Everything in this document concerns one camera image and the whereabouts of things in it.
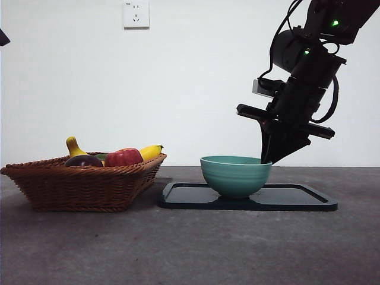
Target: tray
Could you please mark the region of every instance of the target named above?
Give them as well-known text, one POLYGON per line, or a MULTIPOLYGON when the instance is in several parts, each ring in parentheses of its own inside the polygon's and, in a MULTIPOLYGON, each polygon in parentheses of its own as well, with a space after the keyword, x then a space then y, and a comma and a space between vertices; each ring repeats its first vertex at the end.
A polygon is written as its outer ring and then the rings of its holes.
POLYGON ((206 183, 170 183, 164 188, 158 206, 199 210, 335 211, 338 202, 298 184, 265 184, 249 198, 227 199, 206 183))

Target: banana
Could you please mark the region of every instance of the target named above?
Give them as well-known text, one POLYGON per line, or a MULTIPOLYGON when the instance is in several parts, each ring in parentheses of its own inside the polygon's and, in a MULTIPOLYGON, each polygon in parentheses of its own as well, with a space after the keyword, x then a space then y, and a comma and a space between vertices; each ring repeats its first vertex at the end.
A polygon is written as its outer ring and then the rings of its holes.
POLYGON ((140 150, 140 154, 144 161, 151 160, 158 156, 161 153, 161 150, 163 149, 162 145, 154 144, 150 145, 148 147, 144 147, 140 150))
POLYGON ((84 154, 88 155, 88 153, 85 153, 83 150, 79 148, 77 139, 75 137, 68 137, 66 140, 66 145, 67 145, 67 148, 69 149, 70 157, 84 155, 84 154))

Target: black cable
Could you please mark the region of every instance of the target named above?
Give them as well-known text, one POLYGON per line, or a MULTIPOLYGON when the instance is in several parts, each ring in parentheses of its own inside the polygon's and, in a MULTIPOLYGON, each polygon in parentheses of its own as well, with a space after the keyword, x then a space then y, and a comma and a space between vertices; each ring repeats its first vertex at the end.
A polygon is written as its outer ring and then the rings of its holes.
POLYGON ((280 26, 278 27, 276 33, 274 34, 274 37, 273 37, 273 40, 272 40, 272 44, 271 44, 271 47, 269 48, 269 57, 270 57, 270 66, 269 66, 269 69, 267 71, 265 71, 264 73, 262 73, 259 78, 258 78, 258 83, 259 85, 264 88, 264 89, 267 89, 265 88, 262 84, 261 84, 261 79, 266 75, 268 74, 269 72, 272 71, 273 69, 273 48, 274 48, 274 43, 276 42, 276 38, 278 36, 278 34, 280 33, 281 29, 283 28, 284 24, 286 23, 286 21, 289 19, 290 15, 294 12, 294 10, 298 7, 299 4, 301 4, 303 0, 294 0, 290 6, 293 6, 290 11, 288 11, 288 13, 286 14, 285 18, 283 19, 283 21, 281 22, 280 26))
MULTIPOLYGON (((294 5, 296 2, 297 2, 297 0, 294 0, 294 1, 290 4, 289 9, 287 10, 287 15, 290 14, 290 10, 291 10, 291 8, 293 7, 293 5, 294 5)), ((292 25, 290 25, 290 18, 287 19, 287 25, 288 25, 289 30, 291 31, 292 35, 294 36, 295 34, 294 34, 294 32, 293 32, 292 25)))
POLYGON ((324 115, 321 119, 319 119, 319 120, 313 120, 313 119, 311 119, 310 121, 312 121, 313 123, 320 124, 320 123, 323 123, 323 122, 327 121, 334 114, 335 109, 337 108, 337 105, 338 105, 338 94, 339 94, 339 83, 338 83, 338 79, 337 79, 337 77, 335 75, 332 78, 332 81, 334 83, 334 91, 333 91, 333 94, 332 94, 331 106, 328 109, 326 115, 324 115))

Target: red apple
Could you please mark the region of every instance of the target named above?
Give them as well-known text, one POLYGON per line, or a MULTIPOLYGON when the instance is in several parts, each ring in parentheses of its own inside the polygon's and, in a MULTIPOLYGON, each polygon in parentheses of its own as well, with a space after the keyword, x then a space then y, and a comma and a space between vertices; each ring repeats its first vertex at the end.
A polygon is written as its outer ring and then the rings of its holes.
POLYGON ((140 152, 133 147, 123 148, 107 154, 104 166, 127 166, 143 162, 140 152))

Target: teal bowl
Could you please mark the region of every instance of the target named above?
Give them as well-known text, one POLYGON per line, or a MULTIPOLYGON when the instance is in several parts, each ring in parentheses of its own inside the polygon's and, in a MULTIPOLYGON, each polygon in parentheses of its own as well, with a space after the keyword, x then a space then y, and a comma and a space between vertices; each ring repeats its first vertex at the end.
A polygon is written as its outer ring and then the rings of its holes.
POLYGON ((272 163, 242 156, 206 156, 201 158, 202 174, 208 186, 226 198, 247 198, 268 180, 272 163))

